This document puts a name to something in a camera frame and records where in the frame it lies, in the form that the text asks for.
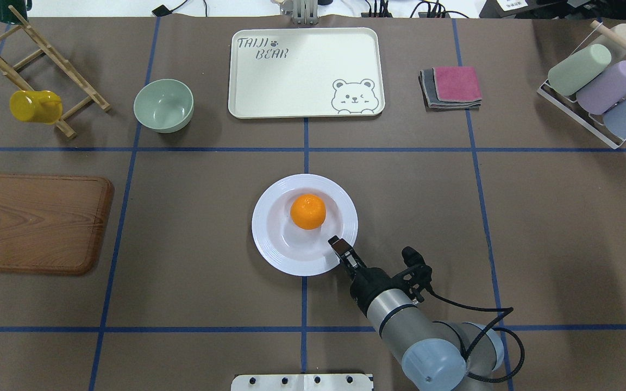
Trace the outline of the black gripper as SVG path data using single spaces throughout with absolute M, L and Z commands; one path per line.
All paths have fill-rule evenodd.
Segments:
M 345 239 L 333 236 L 328 244 L 341 265 L 346 268 L 351 279 L 350 296 L 357 307 L 367 316 L 373 299 L 390 289 L 400 289 L 400 285 L 380 268 L 367 267 L 358 257 L 354 247 Z

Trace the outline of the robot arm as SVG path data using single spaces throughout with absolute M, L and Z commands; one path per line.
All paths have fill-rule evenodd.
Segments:
M 433 294 L 432 268 L 411 247 L 403 248 L 406 269 L 389 276 L 368 267 L 343 238 L 329 239 L 350 277 L 350 295 L 405 376 L 420 390 L 492 390 L 502 366 L 504 344 L 491 327 L 430 321 L 418 308 L 422 292 Z

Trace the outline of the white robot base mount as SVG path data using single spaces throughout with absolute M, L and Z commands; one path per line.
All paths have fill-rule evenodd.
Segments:
M 238 375 L 231 390 L 375 390 L 370 374 Z

